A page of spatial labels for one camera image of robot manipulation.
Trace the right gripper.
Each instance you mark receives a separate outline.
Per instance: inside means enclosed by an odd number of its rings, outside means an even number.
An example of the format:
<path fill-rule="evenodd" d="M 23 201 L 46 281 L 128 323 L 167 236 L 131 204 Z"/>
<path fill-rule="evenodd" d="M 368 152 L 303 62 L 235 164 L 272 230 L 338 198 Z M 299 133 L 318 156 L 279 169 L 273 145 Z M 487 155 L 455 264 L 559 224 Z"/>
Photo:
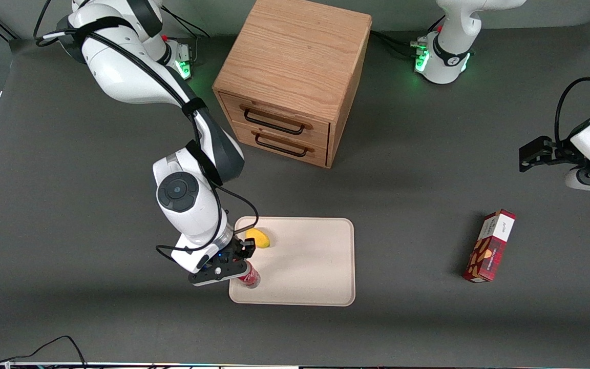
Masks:
<path fill-rule="evenodd" d="M 188 272 L 187 280 L 194 286 L 241 278 L 250 273 L 248 262 L 236 260 L 231 249 L 215 251 L 213 248 L 198 251 L 177 249 L 171 257 Z"/>

